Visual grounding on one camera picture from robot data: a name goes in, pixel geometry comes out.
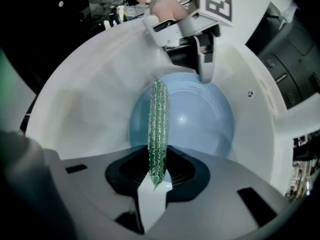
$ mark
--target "light blue round dish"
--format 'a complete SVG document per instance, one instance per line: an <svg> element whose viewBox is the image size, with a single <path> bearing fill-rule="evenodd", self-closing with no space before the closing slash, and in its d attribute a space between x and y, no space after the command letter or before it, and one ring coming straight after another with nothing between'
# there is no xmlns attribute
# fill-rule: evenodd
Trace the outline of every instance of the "light blue round dish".
<svg viewBox="0 0 320 240"><path fill-rule="evenodd" d="M168 89L168 145L226 158L235 133L235 119L223 92L213 83L202 84L195 73L178 72L161 77ZM130 119L133 147L148 142L149 86L139 97Z"/></svg>

